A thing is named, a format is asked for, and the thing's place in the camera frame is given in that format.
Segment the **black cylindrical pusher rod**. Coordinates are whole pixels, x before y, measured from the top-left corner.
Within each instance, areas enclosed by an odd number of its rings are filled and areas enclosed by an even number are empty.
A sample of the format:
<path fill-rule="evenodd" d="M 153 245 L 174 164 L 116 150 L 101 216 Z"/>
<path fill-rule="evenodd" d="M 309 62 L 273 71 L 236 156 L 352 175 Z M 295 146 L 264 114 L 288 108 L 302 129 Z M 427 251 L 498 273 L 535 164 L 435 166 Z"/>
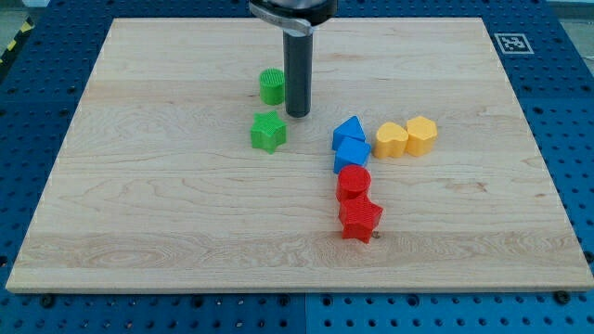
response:
<path fill-rule="evenodd" d="M 311 109 L 313 35 L 283 33 L 285 108 L 293 118 L 305 117 Z"/>

